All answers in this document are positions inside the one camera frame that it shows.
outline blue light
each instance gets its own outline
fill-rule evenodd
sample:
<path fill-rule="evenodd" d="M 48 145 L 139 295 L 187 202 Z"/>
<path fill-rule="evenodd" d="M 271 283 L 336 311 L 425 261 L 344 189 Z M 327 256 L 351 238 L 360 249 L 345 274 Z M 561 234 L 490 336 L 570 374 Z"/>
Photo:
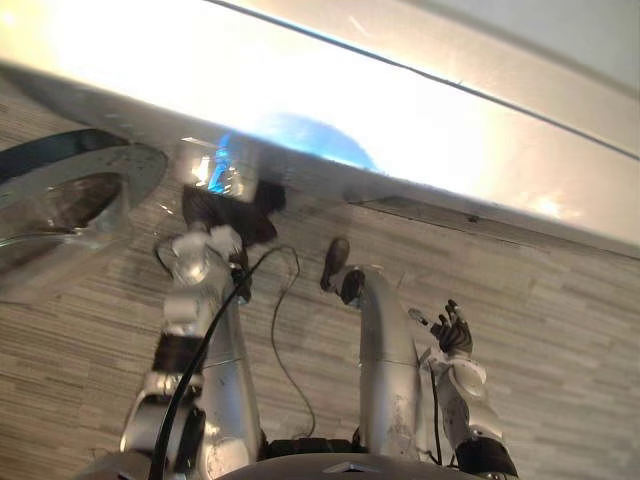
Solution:
<path fill-rule="evenodd" d="M 228 150 L 229 140 L 231 139 L 231 134 L 225 134 L 218 143 L 218 149 L 216 150 L 213 159 L 216 162 L 216 168 L 213 171 L 213 175 L 211 175 L 211 180 L 209 180 L 209 186 L 207 189 L 210 192 L 214 193 L 224 193 L 224 182 L 222 181 L 223 175 L 231 166 L 232 157 Z"/>

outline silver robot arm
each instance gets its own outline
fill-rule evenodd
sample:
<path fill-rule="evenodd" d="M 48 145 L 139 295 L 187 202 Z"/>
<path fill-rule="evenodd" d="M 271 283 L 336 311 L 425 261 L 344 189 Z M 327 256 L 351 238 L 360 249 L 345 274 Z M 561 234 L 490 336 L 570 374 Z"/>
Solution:
<path fill-rule="evenodd" d="M 439 325 L 410 311 L 439 341 L 438 347 L 422 355 L 420 367 L 435 376 L 445 435 L 461 471 L 496 480 L 517 478 L 502 425 L 489 405 L 486 371 L 471 359 L 468 324 L 454 301 L 449 300 L 445 308 L 447 316 L 440 315 Z"/>

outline wire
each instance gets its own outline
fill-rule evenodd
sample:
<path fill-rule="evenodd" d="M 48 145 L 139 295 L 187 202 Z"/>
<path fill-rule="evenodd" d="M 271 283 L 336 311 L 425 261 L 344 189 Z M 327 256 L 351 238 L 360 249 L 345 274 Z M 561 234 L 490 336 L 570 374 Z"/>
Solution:
<path fill-rule="evenodd" d="M 311 403 L 309 402 L 309 399 L 304 394 L 300 386 L 291 377 L 291 374 L 287 370 L 287 367 L 285 367 L 284 363 L 282 362 L 282 359 L 280 358 L 280 353 L 278 352 L 278 347 L 276 346 L 276 339 L 275 339 L 276 320 L 278 318 L 278 310 L 280 309 L 280 305 L 282 304 L 284 298 L 287 296 L 287 294 L 293 287 L 293 284 L 296 283 L 296 280 L 298 280 L 298 277 L 300 276 L 300 261 L 298 259 L 298 254 L 293 249 L 292 249 L 292 253 L 293 253 L 293 257 L 296 260 L 296 273 L 293 275 L 293 277 L 291 278 L 287 286 L 282 290 L 282 292 L 280 292 L 280 297 L 278 297 L 278 302 L 276 303 L 276 306 L 273 309 L 273 316 L 271 317 L 270 337 L 271 337 L 271 347 L 273 348 L 273 353 L 276 356 L 276 360 L 278 362 L 278 365 L 280 366 L 280 369 L 286 375 L 287 379 L 289 380 L 289 383 L 291 383 L 291 386 L 296 390 L 296 392 L 298 392 L 298 395 L 300 396 L 305 406 L 307 407 L 307 411 L 309 412 L 309 416 L 311 417 L 311 427 L 309 428 L 309 431 L 307 433 L 303 434 L 303 436 L 310 438 L 316 429 L 316 414 L 313 411 L 313 407 L 311 407 Z"/>
<path fill-rule="evenodd" d="M 436 437 L 436 452 L 438 459 L 433 458 L 431 452 L 429 456 L 434 463 L 442 465 L 442 450 L 440 449 L 440 432 L 438 430 L 438 392 L 436 391 L 436 377 L 433 374 L 433 370 L 429 369 L 429 375 L 431 376 L 431 392 L 433 393 L 433 434 Z"/>
<path fill-rule="evenodd" d="M 169 438 L 171 436 L 171 428 L 173 427 L 173 422 L 176 418 L 178 407 L 180 406 L 180 401 L 182 400 L 182 397 L 184 396 L 187 390 L 187 387 L 189 386 L 189 381 L 191 380 L 191 377 L 193 376 L 198 365 L 206 355 L 207 346 L 211 341 L 211 337 L 213 336 L 213 333 L 215 332 L 216 327 L 220 323 L 220 319 L 222 318 L 222 315 L 227 310 L 231 302 L 234 300 L 238 291 L 253 276 L 254 272 L 260 267 L 260 265 L 262 265 L 262 262 L 264 262 L 269 256 L 271 256 L 275 252 L 279 252 L 282 250 L 290 250 L 296 255 L 296 258 L 297 258 L 297 253 L 295 249 L 287 245 L 273 247 L 267 252 L 265 252 L 258 259 L 256 264 L 253 267 L 251 267 L 251 269 L 246 273 L 246 275 L 244 275 L 244 277 L 242 277 L 242 279 L 236 284 L 233 291 L 224 300 L 224 302 L 218 309 L 218 312 L 216 313 L 215 317 L 211 321 L 209 328 L 207 328 L 207 331 L 205 332 L 204 336 L 202 337 L 202 340 L 200 341 L 200 344 L 198 345 L 198 349 L 196 350 L 193 357 L 191 358 L 189 365 L 185 369 L 184 373 L 182 374 L 182 377 L 180 378 L 180 381 L 178 382 L 178 385 L 176 386 L 175 392 L 171 396 L 171 401 L 169 402 L 169 406 L 167 407 L 167 411 L 164 415 L 164 419 L 162 420 L 162 424 L 160 425 L 160 431 L 156 438 L 156 444 L 153 449 L 153 455 L 151 456 L 151 468 L 149 469 L 149 476 L 147 477 L 148 480 L 163 480 L 165 459 L 167 456 Z"/>

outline laminate floor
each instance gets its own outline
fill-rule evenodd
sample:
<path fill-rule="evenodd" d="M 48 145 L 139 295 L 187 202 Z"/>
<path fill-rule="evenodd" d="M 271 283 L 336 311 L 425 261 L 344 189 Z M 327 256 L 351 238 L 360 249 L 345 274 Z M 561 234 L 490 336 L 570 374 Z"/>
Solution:
<path fill-rule="evenodd" d="M 0 149 L 72 128 L 0 96 Z M 132 213 L 131 245 L 101 271 L 41 304 L 0 305 L 0 478 L 69 478 L 117 447 L 162 323 L 169 280 L 150 249 L 183 230 L 168 213 L 180 211 L 179 191 L 167 178 Z M 302 264 L 277 343 L 317 413 L 318 435 L 350 438 L 358 421 L 359 318 L 318 287 L 324 251 L 341 234 L 351 261 L 384 267 L 404 307 L 433 315 L 448 298 L 464 307 L 522 478 L 638 478 L 640 262 L 501 242 L 295 192 L 274 223 Z M 241 309 L 270 438 L 309 425 L 268 337 L 290 269 L 286 256 L 270 260 Z M 419 348 L 430 343 L 413 329 Z"/>

